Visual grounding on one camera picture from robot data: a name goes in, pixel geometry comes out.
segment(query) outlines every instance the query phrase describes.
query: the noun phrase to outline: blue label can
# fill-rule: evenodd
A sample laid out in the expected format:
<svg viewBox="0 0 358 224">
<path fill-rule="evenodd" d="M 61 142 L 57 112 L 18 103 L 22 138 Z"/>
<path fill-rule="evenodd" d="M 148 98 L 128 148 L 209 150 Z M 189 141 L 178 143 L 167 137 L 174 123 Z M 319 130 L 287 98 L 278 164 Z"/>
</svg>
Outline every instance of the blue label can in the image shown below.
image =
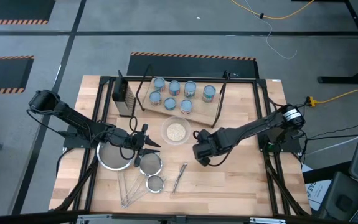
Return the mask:
<svg viewBox="0 0 358 224">
<path fill-rule="evenodd" d="M 184 96 L 187 98 L 193 98 L 195 91 L 197 90 L 197 84 L 193 81 L 187 81 L 184 85 Z"/>
<path fill-rule="evenodd" d="M 204 94 L 202 95 L 202 100 L 204 102 L 210 103 L 214 99 L 216 94 L 216 89 L 212 85 L 207 85 L 204 88 Z"/>
<path fill-rule="evenodd" d="M 178 81 L 171 81 L 169 84 L 169 93 L 172 96 L 180 94 L 180 83 Z"/>
<path fill-rule="evenodd" d="M 165 90 L 165 79 L 158 77 L 154 79 L 154 89 L 155 91 L 164 91 Z"/>
<path fill-rule="evenodd" d="M 192 110 L 192 103 L 189 100 L 183 100 L 180 104 L 180 111 L 183 114 L 189 114 Z"/>
<path fill-rule="evenodd" d="M 164 105 L 167 110 L 173 110 L 176 107 L 176 100 L 172 97 L 169 97 L 165 100 Z"/>
<path fill-rule="evenodd" d="M 162 102 L 161 93 L 158 91 L 153 91 L 149 94 L 149 100 L 153 106 L 160 105 Z"/>
</svg>

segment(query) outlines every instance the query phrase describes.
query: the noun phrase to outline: bowl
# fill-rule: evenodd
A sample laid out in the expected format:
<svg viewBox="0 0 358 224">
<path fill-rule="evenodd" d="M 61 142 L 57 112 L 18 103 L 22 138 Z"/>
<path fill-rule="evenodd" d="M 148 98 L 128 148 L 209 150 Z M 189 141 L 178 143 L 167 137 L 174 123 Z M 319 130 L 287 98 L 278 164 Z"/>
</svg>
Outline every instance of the bowl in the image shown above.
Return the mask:
<svg viewBox="0 0 358 224">
<path fill-rule="evenodd" d="M 172 124 L 180 124 L 184 128 L 185 133 L 184 133 L 183 138 L 181 138 L 181 136 L 183 135 L 182 128 L 178 125 L 171 126 Z M 172 117 L 168 118 L 167 120 L 165 120 L 163 122 L 163 124 L 161 126 L 162 138 L 167 143 L 174 145 L 174 146 L 178 146 L 180 144 L 185 143 L 188 140 L 188 138 L 190 137 L 190 132 L 191 132 L 190 123 L 186 119 L 178 117 L 178 116 L 172 116 Z"/>
</svg>

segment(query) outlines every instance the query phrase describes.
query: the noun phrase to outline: desk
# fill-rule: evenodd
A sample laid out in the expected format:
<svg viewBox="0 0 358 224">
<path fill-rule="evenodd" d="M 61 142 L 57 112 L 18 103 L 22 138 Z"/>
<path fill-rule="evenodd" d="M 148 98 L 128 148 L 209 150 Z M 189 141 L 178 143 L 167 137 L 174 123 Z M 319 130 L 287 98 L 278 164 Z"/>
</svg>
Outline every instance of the desk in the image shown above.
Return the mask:
<svg viewBox="0 0 358 224">
<path fill-rule="evenodd" d="M 92 117 L 93 105 L 98 90 L 100 76 L 85 75 L 79 89 L 75 109 Z M 130 82 L 133 91 L 138 89 L 140 82 Z M 275 102 L 285 104 L 283 87 L 279 80 L 267 80 L 269 97 Z M 144 97 L 146 88 L 142 88 L 139 97 Z M 103 89 L 101 102 L 104 101 L 106 88 Z M 164 142 L 159 128 L 168 116 L 152 111 L 141 111 L 136 107 L 135 115 L 138 118 L 138 127 L 149 124 L 150 138 L 160 144 L 163 170 L 160 176 L 166 177 L 165 188 L 160 194 L 147 194 L 130 207 L 123 209 L 120 206 L 120 193 L 117 183 L 117 174 L 98 166 L 95 189 L 93 192 L 92 213 L 143 213 L 143 214 L 186 214 L 186 215 L 232 215 L 271 216 L 271 207 L 266 180 L 266 170 L 263 155 L 259 152 L 257 137 L 243 140 L 231 153 L 225 163 L 219 167 L 202 167 L 192 153 L 192 145 L 196 143 L 190 138 L 185 144 L 171 146 Z M 191 122 L 192 131 L 207 129 L 216 131 L 219 127 L 239 127 L 257 119 L 255 99 L 251 84 L 228 83 L 225 91 L 222 112 L 216 128 Z M 107 123 L 115 124 L 120 128 L 130 130 L 129 118 L 120 118 L 114 102 L 110 102 Z M 78 181 L 82 163 L 83 149 L 74 149 L 68 153 L 60 163 L 60 169 L 55 182 L 50 208 L 60 205 Z M 214 157 L 213 163 L 221 157 Z M 286 186 L 303 209 L 310 212 L 304 180 L 298 160 L 291 154 L 281 155 L 282 168 Z M 172 194 L 174 181 L 179 174 L 183 162 L 188 162 L 177 193 Z M 130 167 L 126 171 L 126 184 L 133 183 L 139 174 L 138 170 Z M 280 191 L 275 188 L 279 211 L 283 212 Z M 84 207 L 87 186 L 82 192 L 79 209 Z"/>
</svg>

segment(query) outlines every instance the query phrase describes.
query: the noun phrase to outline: orange and black hazard stripe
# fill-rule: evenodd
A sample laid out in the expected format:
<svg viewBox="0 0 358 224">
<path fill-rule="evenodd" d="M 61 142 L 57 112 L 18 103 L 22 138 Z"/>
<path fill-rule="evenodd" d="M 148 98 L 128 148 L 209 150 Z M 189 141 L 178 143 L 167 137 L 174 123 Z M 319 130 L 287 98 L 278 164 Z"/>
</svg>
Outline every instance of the orange and black hazard stripe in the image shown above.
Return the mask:
<svg viewBox="0 0 358 224">
<path fill-rule="evenodd" d="M 43 19 L 0 19 L 0 25 L 45 25 L 48 22 Z"/>
<path fill-rule="evenodd" d="M 4 60 L 4 59 L 35 59 L 35 56 L 26 55 L 26 56 L 5 56 L 5 57 L 0 57 L 0 60 Z"/>
<path fill-rule="evenodd" d="M 251 61 L 256 61 L 256 58 L 252 58 L 252 57 L 234 57 L 234 56 L 216 56 L 216 55 L 168 54 L 168 53 L 150 53 L 150 52 L 132 52 L 131 55 L 160 56 L 160 57 L 211 58 L 211 59 L 229 59 L 229 60 L 251 60 Z"/>
<path fill-rule="evenodd" d="M 25 88 L 1 88 L 0 94 L 22 93 Z"/>
</svg>

